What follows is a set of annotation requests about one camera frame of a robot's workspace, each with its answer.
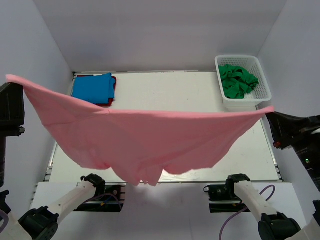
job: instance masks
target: white backdrop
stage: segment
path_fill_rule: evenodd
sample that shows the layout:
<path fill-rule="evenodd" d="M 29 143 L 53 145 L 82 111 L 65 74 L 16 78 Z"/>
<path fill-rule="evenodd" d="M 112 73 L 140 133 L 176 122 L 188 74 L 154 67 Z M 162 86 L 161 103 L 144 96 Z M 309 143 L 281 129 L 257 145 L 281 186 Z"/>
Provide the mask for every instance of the white backdrop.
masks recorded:
<path fill-rule="evenodd" d="M 34 0 L 72 71 L 212 70 L 257 56 L 286 0 Z"/>
<path fill-rule="evenodd" d="M 72 72 L 32 0 L 2 0 L 0 7 L 0 86 L 6 74 L 19 75 L 51 90 L 67 92 Z M 7 203 L 21 217 L 29 210 L 36 184 L 46 173 L 54 140 L 26 96 L 25 134 L 7 138 Z"/>
<path fill-rule="evenodd" d="M 288 0 L 258 55 L 278 112 L 320 115 L 319 11 L 318 0 Z M 284 180 L 293 183 L 308 222 L 320 192 L 293 149 L 275 150 L 274 155 Z"/>

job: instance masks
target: white plastic basket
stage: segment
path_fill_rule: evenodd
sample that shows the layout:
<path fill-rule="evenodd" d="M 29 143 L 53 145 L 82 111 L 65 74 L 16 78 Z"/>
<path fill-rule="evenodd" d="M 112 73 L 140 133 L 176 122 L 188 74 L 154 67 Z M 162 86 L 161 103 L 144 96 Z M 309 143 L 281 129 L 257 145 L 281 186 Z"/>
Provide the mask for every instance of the white plastic basket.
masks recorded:
<path fill-rule="evenodd" d="M 259 84 L 255 89 L 244 95 L 244 99 L 229 99 L 226 98 L 224 89 L 222 86 L 222 81 L 219 72 L 219 65 L 232 65 L 239 66 L 246 69 L 249 73 L 253 74 L 258 78 Z M 255 56 L 245 56 L 245 55 L 221 55 L 215 57 L 215 66 L 219 79 L 220 90 L 222 94 L 223 104 L 226 108 L 230 110 L 241 110 L 249 107 L 255 107 L 258 104 L 271 100 L 271 92 L 264 74 L 262 67 L 258 58 Z"/>

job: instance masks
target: pink cloth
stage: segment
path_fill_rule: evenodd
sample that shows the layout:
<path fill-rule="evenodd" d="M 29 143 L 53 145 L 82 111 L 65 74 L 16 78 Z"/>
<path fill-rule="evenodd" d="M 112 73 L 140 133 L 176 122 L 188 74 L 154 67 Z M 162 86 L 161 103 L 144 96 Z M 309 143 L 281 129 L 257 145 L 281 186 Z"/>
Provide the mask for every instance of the pink cloth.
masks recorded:
<path fill-rule="evenodd" d="M 183 174 L 212 168 L 240 136 L 274 111 L 272 106 L 219 113 L 116 110 L 22 77 L 6 77 L 24 87 L 42 124 L 73 161 L 83 168 L 112 168 L 134 185 L 141 180 L 156 185 L 163 170 Z"/>

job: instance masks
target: blue cloth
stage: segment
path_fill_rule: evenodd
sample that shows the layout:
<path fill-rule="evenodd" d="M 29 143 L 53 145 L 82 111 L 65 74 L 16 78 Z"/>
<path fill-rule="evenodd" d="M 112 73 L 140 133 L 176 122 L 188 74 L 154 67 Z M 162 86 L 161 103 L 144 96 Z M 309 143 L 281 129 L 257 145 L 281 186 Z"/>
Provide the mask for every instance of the blue cloth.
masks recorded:
<path fill-rule="evenodd" d="M 116 80 L 111 73 L 99 76 L 79 76 L 74 80 L 72 96 L 92 104 L 108 104 L 115 98 Z"/>

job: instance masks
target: white table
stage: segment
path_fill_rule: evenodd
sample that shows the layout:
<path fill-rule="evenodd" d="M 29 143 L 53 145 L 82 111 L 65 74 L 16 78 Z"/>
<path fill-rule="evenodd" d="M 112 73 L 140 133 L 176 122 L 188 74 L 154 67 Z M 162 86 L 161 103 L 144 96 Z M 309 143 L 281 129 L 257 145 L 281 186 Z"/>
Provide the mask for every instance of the white table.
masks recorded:
<path fill-rule="evenodd" d="M 276 187 L 269 203 L 304 227 L 299 200 L 291 183 Z M 48 206 L 76 183 L 40 182 L 31 208 Z M 262 190 L 268 183 L 254 183 Z M 60 224 L 54 240 L 217 240 L 231 213 L 210 213 L 205 183 L 163 183 L 156 187 L 126 186 L 122 212 L 72 212 Z M 267 190 L 263 196 L 271 193 Z M 258 240 L 258 224 L 250 212 L 229 222 L 223 240 Z"/>
<path fill-rule="evenodd" d="M 227 112 L 222 104 L 216 72 L 116 73 L 113 109 Z M 245 173 L 252 181 L 279 180 L 273 154 L 261 121 L 240 137 L 213 168 L 172 175 L 163 172 L 160 182 L 224 182 L 228 175 Z M 108 183 L 123 183 L 112 169 L 81 168 L 57 146 L 53 155 L 52 183 L 76 183 L 81 176 L 98 174 Z"/>

